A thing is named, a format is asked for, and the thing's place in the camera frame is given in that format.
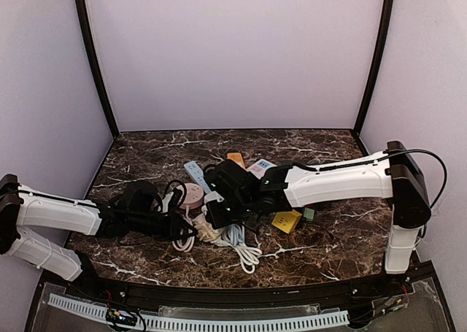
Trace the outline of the beige cube socket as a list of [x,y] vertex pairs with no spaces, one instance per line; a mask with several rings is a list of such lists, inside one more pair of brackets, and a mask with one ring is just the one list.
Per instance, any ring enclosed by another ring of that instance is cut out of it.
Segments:
[[193,219],[194,227],[197,229],[197,237],[202,242],[215,242],[224,233],[224,228],[214,229],[203,214],[200,214]]

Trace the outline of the light green plug adapter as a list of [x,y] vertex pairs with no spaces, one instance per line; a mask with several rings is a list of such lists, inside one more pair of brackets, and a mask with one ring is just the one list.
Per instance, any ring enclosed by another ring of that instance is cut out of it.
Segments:
[[308,208],[308,207],[304,207],[302,209],[302,218],[303,218],[304,222],[312,223],[314,221],[314,218],[315,218],[315,210],[311,209],[311,208]]

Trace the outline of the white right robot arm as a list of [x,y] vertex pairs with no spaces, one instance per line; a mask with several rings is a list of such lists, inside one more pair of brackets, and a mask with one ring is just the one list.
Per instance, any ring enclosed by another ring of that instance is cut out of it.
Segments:
[[408,150],[399,141],[386,150],[351,161],[305,166],[273,166],[258,178],[231,160],[204,174],[221,199],[208,201],[214,228],[250,215],[270,215],[310,204],[352,198],[383,198],[392,208],[392,225],[385,252],[385,272],[403,274],[409,267],[417,235],[431,218],[425,179]]

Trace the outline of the yellow cube socket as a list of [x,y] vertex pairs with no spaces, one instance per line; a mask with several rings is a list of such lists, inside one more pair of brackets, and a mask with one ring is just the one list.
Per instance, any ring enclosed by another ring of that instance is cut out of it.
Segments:
[[284,233],[291,233],[302,218],[302,214],[296,210],[277,212],[271,224]]

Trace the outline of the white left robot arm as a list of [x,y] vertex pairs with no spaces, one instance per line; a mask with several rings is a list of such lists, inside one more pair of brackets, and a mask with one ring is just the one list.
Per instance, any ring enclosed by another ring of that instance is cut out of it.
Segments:
[[126,185],[109,201],[72,199],[41,193],[18,182],[14,174],[1,178],[1,254],[29,262],[68,282],[96,277],[84,253],[63,248],[34,232],[53,228],[112,239],[133,231],[160,241],[185,240],[198,231],[178,212],[188,194],[181,186],[174,200],[163,202],[156,186],[146,180]]

